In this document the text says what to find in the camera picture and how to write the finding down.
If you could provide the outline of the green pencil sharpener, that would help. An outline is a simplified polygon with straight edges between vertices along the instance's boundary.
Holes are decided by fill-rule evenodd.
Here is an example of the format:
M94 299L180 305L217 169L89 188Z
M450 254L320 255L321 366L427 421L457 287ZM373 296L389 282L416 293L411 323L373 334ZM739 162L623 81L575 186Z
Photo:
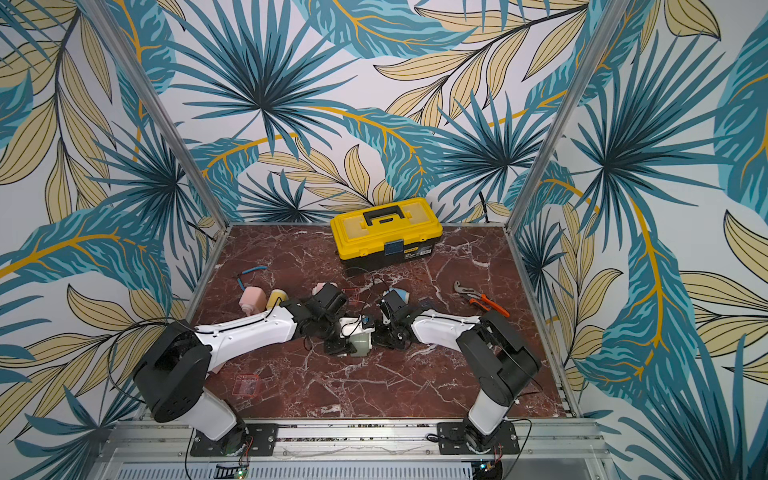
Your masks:
M369 332L352 335L349 342L353 347L352 357L365 357L372 348L371 334Z

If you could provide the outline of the yellow pencil sharpener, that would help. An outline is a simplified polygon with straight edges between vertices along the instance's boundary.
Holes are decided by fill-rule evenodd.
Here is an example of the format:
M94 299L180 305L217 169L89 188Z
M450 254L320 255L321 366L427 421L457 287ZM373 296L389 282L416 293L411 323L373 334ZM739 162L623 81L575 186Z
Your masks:
M288 299L288 294L284 290L273 289L268 297L266 309L270 310L276 305L279 305L282 302L286 301L287 299Z

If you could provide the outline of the pink pencil sharpener front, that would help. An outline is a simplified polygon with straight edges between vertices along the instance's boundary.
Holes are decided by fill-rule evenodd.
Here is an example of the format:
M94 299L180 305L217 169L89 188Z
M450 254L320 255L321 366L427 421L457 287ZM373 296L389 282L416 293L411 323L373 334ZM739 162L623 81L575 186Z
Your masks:
M255 315L266 310L267 296L263 289L249 286L243 291L239 306L245 316Z

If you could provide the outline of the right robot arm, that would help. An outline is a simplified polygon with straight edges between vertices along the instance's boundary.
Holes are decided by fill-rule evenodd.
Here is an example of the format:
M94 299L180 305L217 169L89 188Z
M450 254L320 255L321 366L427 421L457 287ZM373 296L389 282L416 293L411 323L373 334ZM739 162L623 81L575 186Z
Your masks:
M504 417L541 368L518 331L496 311L459 317L406 304L388 292L372 343L404 351L416 342L457 350L480 385L463 422L465 442L478 453L495 445Z

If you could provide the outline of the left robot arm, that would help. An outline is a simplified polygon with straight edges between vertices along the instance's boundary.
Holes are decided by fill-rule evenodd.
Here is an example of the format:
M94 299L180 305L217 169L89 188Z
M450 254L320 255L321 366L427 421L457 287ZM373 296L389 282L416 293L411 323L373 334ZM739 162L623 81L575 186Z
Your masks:
M180 421L210 440L240 443L242 422L205 388L208 374L235 357L302 336L338 339L346 303L342 290L326 283L309 298L238 320L198 327L185 321L169 324L138 361L133 382L154 421Z

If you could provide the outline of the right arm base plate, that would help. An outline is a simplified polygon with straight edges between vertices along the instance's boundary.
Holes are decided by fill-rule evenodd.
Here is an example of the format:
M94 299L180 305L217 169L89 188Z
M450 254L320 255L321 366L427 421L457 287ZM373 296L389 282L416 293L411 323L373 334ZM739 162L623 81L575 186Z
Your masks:
M491 434L484 435L468 420L439 422L437 443L441 455L517 454L519 437L512 422L502 422Z

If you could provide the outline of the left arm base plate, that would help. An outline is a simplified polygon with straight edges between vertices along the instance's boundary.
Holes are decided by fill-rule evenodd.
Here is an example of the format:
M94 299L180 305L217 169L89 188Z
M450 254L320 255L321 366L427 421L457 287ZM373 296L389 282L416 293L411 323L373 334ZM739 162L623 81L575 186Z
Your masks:
M211 440L200 431L190 448L192 457L268 457L273 454L278 425L273 423L240 423L219 440Z

